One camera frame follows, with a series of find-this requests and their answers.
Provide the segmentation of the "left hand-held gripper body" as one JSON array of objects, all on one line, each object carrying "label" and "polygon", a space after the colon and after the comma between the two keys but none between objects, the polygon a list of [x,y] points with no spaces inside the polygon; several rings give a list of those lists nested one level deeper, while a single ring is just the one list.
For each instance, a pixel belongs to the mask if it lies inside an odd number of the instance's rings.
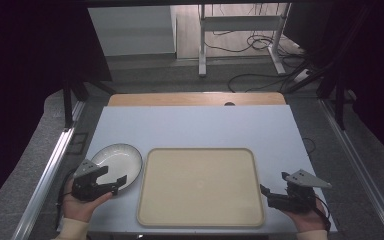
[{"label": "left hand-held gripper body", "polygon": [[85,159],[75,170],[71,194],[80,201],[91,202],[111,192],[113,183],[99,185],[95,172],[100,168],[97,164]]}]

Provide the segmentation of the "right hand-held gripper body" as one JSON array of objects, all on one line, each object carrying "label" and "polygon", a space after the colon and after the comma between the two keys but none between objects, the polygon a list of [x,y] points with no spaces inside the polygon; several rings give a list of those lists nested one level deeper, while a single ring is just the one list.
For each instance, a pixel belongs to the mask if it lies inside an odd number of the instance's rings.
[{"label": "right hand-held gripper body", "polygon": [[267,198],[268,206],[280,211],[295,214],[306,214],[316,208],[314,188],[331,188],[332,185],[317,176],[300,169],[290,174],[289,181],[285,181],[286,195],[272,193]]}]

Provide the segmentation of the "white bowl with dark rim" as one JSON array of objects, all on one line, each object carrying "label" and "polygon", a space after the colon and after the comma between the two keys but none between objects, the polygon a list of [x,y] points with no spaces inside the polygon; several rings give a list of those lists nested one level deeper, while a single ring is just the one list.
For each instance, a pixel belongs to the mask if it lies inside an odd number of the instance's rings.
[{"label": "white bowl with dark rim", "polygon": [[128,144],[109,145],[96,153],[92,162],[99,167],[108,167],[108,172],[97,178],[98,184],[114,183],[126,176],[126,183],[120,190],[127,188],[136,180],[143,166],[139,151]]}]

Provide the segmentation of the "person's left hand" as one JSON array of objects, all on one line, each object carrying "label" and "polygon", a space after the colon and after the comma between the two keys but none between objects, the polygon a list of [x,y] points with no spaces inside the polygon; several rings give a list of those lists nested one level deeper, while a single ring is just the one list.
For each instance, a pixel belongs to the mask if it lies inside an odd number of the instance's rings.
[{"label": "person's left hand", "polygon": [[109,192],[91,202],[80,201],[72,196],[72,185],[73,181],[69,180],[65,186],[62,204],[63,215],[68,219],[88,223],[95,209],[112,198],[112,193]]}]

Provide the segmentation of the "person's right hand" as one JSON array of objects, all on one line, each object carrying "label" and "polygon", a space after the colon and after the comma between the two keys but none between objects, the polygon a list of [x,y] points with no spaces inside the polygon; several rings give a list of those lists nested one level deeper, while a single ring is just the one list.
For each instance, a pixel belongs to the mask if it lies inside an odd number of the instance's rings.
[{"label": "person's right hand", "polygon": [[295,214],[284,211],[284,214],[292,220],[299,233],[325,229],[323,217],[314,211],[307,214]]}]

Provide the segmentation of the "dark floor socket cover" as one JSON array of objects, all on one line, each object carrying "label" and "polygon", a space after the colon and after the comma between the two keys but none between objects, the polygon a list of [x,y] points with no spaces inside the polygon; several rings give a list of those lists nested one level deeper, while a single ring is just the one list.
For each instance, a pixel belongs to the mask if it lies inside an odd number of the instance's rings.
[{"label": "dark floor socket cover", "polygon": [[71,141],[69,142],[69,146],[67,148],[66,153],[68,155],[81,155],[86,146],[88,139],[88,133],[75,133],[72,136]]}]

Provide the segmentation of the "beige rectangular tray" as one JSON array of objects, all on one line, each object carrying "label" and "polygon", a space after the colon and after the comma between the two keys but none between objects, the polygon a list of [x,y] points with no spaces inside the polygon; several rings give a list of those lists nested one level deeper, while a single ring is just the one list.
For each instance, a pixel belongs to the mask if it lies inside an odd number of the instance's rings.
[{"label": "beige rectangular tray", "polygon": [[150,151],[137,219],[152,227],[258,227],[265,221],[253,153],[246,148]]}]

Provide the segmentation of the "black metal stand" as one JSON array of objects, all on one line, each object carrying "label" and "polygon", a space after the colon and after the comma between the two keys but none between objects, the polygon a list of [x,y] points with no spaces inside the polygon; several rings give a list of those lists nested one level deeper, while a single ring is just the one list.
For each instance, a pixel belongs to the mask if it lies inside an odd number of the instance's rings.
[{"label": "black metal stand", "polygon": [[85,102],[89,98],[89,92],[86,89],[85,83],[97,87],[104,92],[114,95],[116,91],[104,83],[97,80],[83,81],[81,79],[63,79],[63,103],[64,103],[64,130],[68,131],[74,125],[74,115],[72,106],[71,94],[74,94],[76,99],[81,102]]},{"label": "black metal stand", "polygon": [[323,51],[322,56],[326,58],[326,63],[322,64],[309,77],[284,90],[285,94],[291,94],[316,80],[321,80],[316,90],[316,96],[320,99],[327,99],[332,92],[335,92],[334,119],[341,130],[345,130],[343,114],[346,57],[371,9],[372,4],[364,0],[363,2],[358,2],[349,11],[349,14],[346,14],[345,10],[340,10],[344,21],[341,29],[330,39],[327,44],[327,50],[321,48],[321,51]]}]

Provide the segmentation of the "white table board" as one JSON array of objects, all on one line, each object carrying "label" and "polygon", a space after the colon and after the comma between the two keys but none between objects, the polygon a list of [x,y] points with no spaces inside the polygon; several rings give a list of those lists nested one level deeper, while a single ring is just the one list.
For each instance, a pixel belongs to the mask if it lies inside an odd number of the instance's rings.
[{"label": "white table board", "polygon": [[269,234],[296,228],[261,194],[265,221],[258,227],[152,227],[137,219],[147,157],[160,148],[246,148],[254,155],[260,185],[276,193],[286,189],[281,172],[313,167],[287,105],[106,107],[91,140],[88,159],[103,148],[135,147],[143,166],[136,180],[93,213],[89,229],[112,234]]}]

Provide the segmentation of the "white power strip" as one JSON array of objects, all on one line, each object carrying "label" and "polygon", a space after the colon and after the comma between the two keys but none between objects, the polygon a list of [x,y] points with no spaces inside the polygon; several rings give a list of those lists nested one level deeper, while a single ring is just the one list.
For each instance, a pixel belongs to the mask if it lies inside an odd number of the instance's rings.
[{"label": "white power strip", "polygon": [[304,69],[294,78],[294,82],[299,83],[311,74],[312,72],[309,69]]}]

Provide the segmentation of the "black curtain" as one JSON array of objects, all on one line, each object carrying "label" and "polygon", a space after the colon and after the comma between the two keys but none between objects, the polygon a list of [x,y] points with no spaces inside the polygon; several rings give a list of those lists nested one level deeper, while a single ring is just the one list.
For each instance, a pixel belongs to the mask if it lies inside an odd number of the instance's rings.
[{"label": "black curtain", "polygon": [[49,95],[67,81],[110,79],[87,7],[64,0],[0,0],[0,188]]},{"label": "black curtain", "polygon": [[303,48],[318,68],[336,59],[351,35],[363,5],[370,10],[358,29],[339,69],[325,76],[318,95],[330,95],[336,83],[352,91],[354,111],[384,144],[384,0],[314,0],[291,6],[284,35]]}]

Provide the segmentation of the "white cabinet panel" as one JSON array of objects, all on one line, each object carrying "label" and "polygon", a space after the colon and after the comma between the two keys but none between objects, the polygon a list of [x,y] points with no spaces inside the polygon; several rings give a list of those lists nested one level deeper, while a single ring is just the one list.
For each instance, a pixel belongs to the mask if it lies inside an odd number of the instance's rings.
[{"label": "white cabinet panel", "polygon": [[175,52],[170,6],[89,8],[105,56]]}]

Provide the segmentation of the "aluminium rail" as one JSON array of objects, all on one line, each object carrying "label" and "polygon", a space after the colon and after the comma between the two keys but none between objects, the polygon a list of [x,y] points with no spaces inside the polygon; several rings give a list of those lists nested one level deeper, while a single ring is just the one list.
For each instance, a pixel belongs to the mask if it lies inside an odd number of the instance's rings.
[{"label": "aluminium rail", "polygon": [[74,109],[70,111],[73,117],[73,123],[70,128],[64,129],[61,133],[11,240],[28,240],[50,191],[55,175],[61,165],[64,153],[74,135],[84,106],[84,102],[77,101]]},{"label": "aluminium rail", "polygon": [[380,192],[374,179],[372,178],[366,166],[364,165],[361,156],[356,150],[347,132],[343,130],[337,123],[334,116],[335,111],[331,106],[331,103],[325,99],[319,99],[318,102],[325,117],[331,125],[333,132],[338,138],[338,141],[342,146],[347,156],[347,159],[352,165],[357,178],[359,179],[368,198],[370,199],[370,202],[372,203],[376,214],[378,215],[380,221],[382,222],[382,225],[384,226],[384,195]]}]

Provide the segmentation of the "white metal desk frame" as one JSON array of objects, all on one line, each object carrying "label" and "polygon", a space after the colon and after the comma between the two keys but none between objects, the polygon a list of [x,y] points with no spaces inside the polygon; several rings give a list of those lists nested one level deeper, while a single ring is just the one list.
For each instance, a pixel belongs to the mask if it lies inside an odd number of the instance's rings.
[{"label": "white metal desk frame", "polygon": [[199,70],[200,77],[206,76],[206,45],[205,33],[212,31],[272,31],[272,43],[268,45],[268,52],[279,75],[286,71],[278,55],[280,38],[287,21],[290,3],[287,3],[280,15],[258,16],[205,16],[205,6],[198,6],[200,23]]}]

